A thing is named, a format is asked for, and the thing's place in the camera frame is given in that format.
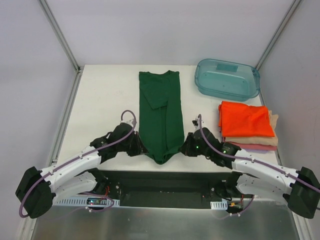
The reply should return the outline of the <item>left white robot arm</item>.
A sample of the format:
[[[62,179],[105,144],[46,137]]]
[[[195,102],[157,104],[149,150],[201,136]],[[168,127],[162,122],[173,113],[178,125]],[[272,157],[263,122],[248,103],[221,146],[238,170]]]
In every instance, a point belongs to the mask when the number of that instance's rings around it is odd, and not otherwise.
[[[107,196],[111,184],[98,167],[120,152],[130,157],[148,153],[139,133],[130,123],[120,123],[113,131],[94,139],[64,163],[40,170],[30,167],[15,191],[20,201],[20,217],[36,219],[53,204],[77,194]]]

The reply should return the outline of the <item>green t shirt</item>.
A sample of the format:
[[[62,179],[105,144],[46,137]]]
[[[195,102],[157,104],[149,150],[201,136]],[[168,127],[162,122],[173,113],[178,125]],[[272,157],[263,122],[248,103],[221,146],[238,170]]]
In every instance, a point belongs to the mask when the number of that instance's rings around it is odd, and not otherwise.
[[[185,140],[178,71],[139,72],[139,135],[158,165],[179,152]]]

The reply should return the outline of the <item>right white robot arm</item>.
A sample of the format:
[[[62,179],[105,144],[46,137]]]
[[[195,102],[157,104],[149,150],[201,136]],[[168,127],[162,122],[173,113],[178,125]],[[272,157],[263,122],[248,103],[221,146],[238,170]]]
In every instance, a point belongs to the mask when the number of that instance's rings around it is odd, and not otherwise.
[[[320,182],[314,172],[267,163],[239,146],[219,142],[206,128],[190,132],[179,151],[188,157],[204,156],[231,170],[227,180],[215,188],[221,198],[255,195],[283,203],[295,214],[313,219],[320,202]]]

